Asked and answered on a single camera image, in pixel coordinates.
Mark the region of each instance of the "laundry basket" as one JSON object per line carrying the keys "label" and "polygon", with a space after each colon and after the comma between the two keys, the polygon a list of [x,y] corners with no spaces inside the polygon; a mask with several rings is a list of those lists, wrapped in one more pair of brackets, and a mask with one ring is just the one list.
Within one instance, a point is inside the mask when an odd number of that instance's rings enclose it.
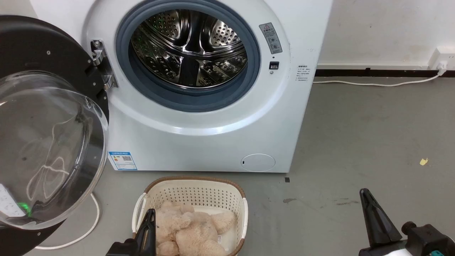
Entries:
{"label": "laundry basket", "polygon": [[165,201],[190,204],[195,211],[217,214],[231,211],[237,223],[218,236],[218,242],[235,256],[243,246],[248,225],[248,203],[242,188],[226,179],[205,177],[164,177],[152,182],[139,197],[133,212],[132,229],[136,235],[148,209],[159,209]]}

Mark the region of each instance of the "teddy bear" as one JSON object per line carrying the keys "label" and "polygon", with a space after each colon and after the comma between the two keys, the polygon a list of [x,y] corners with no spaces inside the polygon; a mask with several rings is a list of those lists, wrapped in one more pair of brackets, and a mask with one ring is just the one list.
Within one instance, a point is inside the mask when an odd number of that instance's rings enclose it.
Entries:
{"label": "teddy bear", "polygon": [[175,256],[179,249],[175,243],[176,232],[188,227],[194,219],[194,208],[177,202],[164,202],[156,210],[156,240],[157,254],[161,256]]}
{"label": "teddy bear", "polygon": [[228,253],[218,244],[218,234],[228,231],[235,221],[230,211],[215,215],[194,212],[191,224],[175,235],[180,256],[226,256]]}

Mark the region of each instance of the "brown basket rim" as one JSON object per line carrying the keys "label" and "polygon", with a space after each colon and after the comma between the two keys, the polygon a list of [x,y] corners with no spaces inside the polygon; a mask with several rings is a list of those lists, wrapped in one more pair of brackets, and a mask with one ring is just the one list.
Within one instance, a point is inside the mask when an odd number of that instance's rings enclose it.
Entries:
{"label": "brown basket rim", "polygon": [[159,179],[153,181],[152,183],[150,183],[150,185],[148,185],[147,188],[144,190],[144,193],[148,194],[148,192],[150,192],[150,190],[155,185],[157,185],[158,183],[161,183],[163,181],[169,181],[169,180],[204,180],[204,181],[222,182],[222,183],[226,183],[226,184],[234,186],[240,192],[240,195],[242,196],[242,198],[246,198],[246,195],[245,195],[245,192],[243,191],[243,189],[237,183],[235,183],[233,181],[230,181],[228,179],[218,179],[218,178],[211,178],[211,177],[197,177],[197,176],[168,176],[168,177],[162,177],[162,178],[159,178]]}
{"label": "brown basket rim", "polygon": [[[148,192],[150,192],[150,190],[155,185],[157,185],[158,183],[161,183],[163,181],[169,181],[169,180],[204,180],[204,181],[222,182],[222,183],[226,183],[226,184],[234,186],[240,192],[240,195],[242,196],[242,198],[246,198],[245,192],[243,191],[243,189],[237,183],[235,183],[233,181],[230,181],[228,179],[218,179],[218,178],[211,178],[211,177],[197,177],[197,176],[169,176],[169,177],[159,178],[159,179],[153,181],[152,183],[150,183],[150,185],[147,186],[147,188],[144,190],[144,193],[148,194]],[[244,243],[245,243],[245,239],[244,238],[240,239],[240,242],[237,245],[237,247],[234,249],[234,251],[226,256],[236,256],[238,254],[238,252],[240,251],[240,249],[243,247]]]}

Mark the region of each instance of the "floor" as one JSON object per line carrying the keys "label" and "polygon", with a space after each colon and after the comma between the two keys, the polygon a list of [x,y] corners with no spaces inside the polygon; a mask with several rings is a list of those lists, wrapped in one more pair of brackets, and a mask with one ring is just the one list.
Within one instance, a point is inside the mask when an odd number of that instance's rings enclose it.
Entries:
{"label": "floor", "polygon": [[[395,83],[401,78],[341,77]],[[240,256],[354,256],[368,247],[359,189],[366,187],[398,229],[431,223],[455,236],[455,79],[400,87],[314,85],[289,174],[217,174],[240,184],[250,209]],[[421,159],[428,163],[420,165]],[[153,180],[179,173],[118,172],[110,164],[95,194],[101,220],[68,248],[27,256],[103,256],[131,236],[138,196]],[[43,244],[69,242],[90,228],[91,200]]]}

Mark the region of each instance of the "open washing machine door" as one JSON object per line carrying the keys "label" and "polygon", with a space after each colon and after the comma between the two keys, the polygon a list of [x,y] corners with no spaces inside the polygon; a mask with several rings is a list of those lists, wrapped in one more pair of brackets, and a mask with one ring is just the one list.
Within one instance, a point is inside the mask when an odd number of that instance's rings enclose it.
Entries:
{"label": "open washing machine door", "polygon": [[0,251],[39,245],[106,163],[107,95],[92,57],[59,28],[0,16]]}

